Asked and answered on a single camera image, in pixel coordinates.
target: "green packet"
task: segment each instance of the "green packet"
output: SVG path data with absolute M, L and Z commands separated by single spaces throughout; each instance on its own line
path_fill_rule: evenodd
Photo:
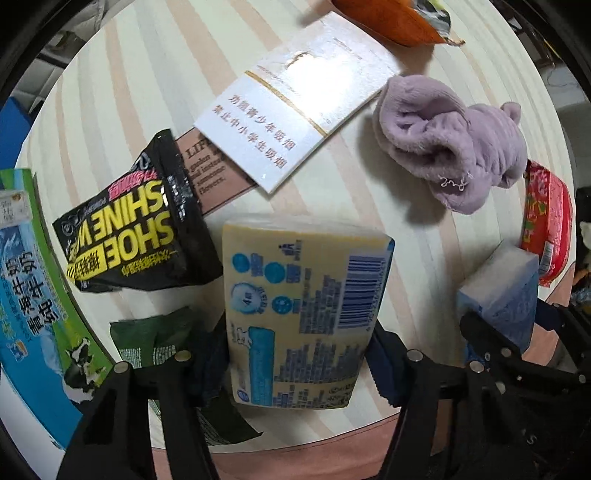
M 200 335 L 202 328 L 188 307 L 140 320 L 111 323 L 111 337 L 121 358 L 134 368 L 160 365 L 188 346 Z M 148 400 L 160 418 L 157 400 Z M 197 416 L 208 445 L 229 445 L 245 442 L 261 435 L 240 415 L 222 387 L 209 405 L 197 408 Z

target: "gold stripe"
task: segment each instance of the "gold stripe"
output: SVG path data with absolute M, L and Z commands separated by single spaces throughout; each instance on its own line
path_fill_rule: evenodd
M 78 93 L 80 96 L 80 124 L 84 144 L 90 162 L 90 171 L 101 189 L 113 181 L 113 172 L 107 161 L 105 143 L 100 131 L 98 113 L 96 111 L 95 89 L 92 85 L 92 46 L 80 52 L 78 56 Z
M 302 110 L 296 107 L 294 102 L 289 100 L 289 98 L 283 95 L 279 90 L 273 88 L 271 84 L 260 78 L 256 73 L 252 73 L 250 70 L 247 70 L 244 73 L 246 73 L 251 79 L 256 80 L 258 83 L 263 85 L 263 87 L 265 87 L 267 90 L 273 93 L 279 100 L 282 100 L 286 105 L 289 105 L 291 108 L 293 108 L 297 113 L 300 114 L 300 116 L 303 119 L 305 119 L 310 125 L 312 125 L 314 127 L 314 130 L 316 130 L 320 135 L 322 135 L 323 137 L 328 136 L 328 133 L 326 133 L 320 125 L 314 122 L 311 118 L 307 117 Z
M 136 158 L 146 146 L 146 137 L 139 121 L 139 115 L 131 99 L 131 90 L 125 73 L 117 21 L 108 22 L 105 30 L 105 46 L 117 115 L 121 120 L 123 135 L 132 158 Z
M 281 39 L 248 0 L 229 0 L 229 2 L 267 50 L 271 51 L 281 45 Z
M 166 0 L 166 4 L 213 94 L 221 95 L 236 80 L 224 52 L 190 0 Z
M 61 168 L 63 171 L 63 178 L 66 184 L 66 191 L 70 198 L 72 206 L 80 204 L 80 196 L 76 189 L 76 181 L 72 173 L 72 162 L 70 162 L 70 153 L 68 152 L 68 143 L 66 138 L 66 120 L 64 116 L 64 105 L 62 90 L 64 86 L 64 77 L 61 76 L 56 83 L 56 124 L 57 124 L 57 140 L 60 149 Z

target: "striped fabric surface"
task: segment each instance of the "striped fabric surface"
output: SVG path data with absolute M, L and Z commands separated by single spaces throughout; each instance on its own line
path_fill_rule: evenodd
M 486 0 L 448 5 L 465 46 L 392 47 L 405 73 L 425 73 L 451 86 L 465 103 L 523 108 L 529 155 L 573 187 L 558 117 L 532 61 Z M 137 0 L 98 32 L 66 69 L 25 141 L 18 166 L 30 167 L 54 250 L 51 222 L 124 174 L 159 130 L 176 136 L 265 52 L 324 15 L 323 0 Z M 377 227 L 396 240 L 379 318 L 440 362 L 458 363 L 463 343 L 454 316 L 462 280 L 502 239 L 518 243 L 525 184 L 494 188 L 471 216 L 444 211 L 428 187 L 383 154 L 374 139 L 374 103 L 332 135 L 271 197 L 253 190 L 207 217 L 218 248 L 224 221 L 241 212 L 329 216 Z M 574 236 L 569 263 L 574 261 Z M 551 289 L 541 288 L 546 298 Z M 204 287 L 155 293 L 73 292 L 98 339 L 119 358 L 109 322 L 194 305 L 214 324 L 223 311 L 222 279 Z M 281 411 L 242 408 L 264 434 L 246 451 L 298 445 L 363 427 L 395 413 L 364 366 L 348 408 Z M 162 447 L 152 418 L 152 441 Z

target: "metal screw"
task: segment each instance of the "metal screw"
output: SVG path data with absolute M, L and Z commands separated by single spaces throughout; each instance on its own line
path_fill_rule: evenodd
M 189 352 L 188 350 L 181 350 L 180 352 L 176 352 L 174 354 L 174 359 L 177 362 L 186 362 L 188 360 L 191 360 L 191 352 Z
M 115 371 L 116 374 L 122 374 L 127 372 L 127 370 L 129 369 L 129 363 L 127 362 L 119 362 L 117 364 L 115 364 L 115 366 L 113 367 L 113 370 Z
M 423 353 L 419 350 L 409 350 L 407 352 L 407 358 L 411 362 L 420 362 L 423 359 Z
M 504 395 L 507 391 L 505 384 L 503 382 L 495 382 L 495 385 L 499 389 L 499 392 L 501 392 L 501 395 Z
M 470 362 L 470 370 L 474 373 L 481 374 L 484 371 L 484 365 L 477 360 L 472 360 L 472 362 Z

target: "cow illustration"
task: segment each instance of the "cow illustration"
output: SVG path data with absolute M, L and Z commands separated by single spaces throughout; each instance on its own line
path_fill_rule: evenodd
M 92 355 L 88 353 L 90 340 L 84 337 L 77 347 L 72 350 L 66 350 L 72 360 L 70 366 L 64 372 L 62 386 L 66 396 L 79 408 L 80 404 L 92 400 L 96 390 L 96 381 L 105 369 L 101 367 L 95 372 L 90 370 Z

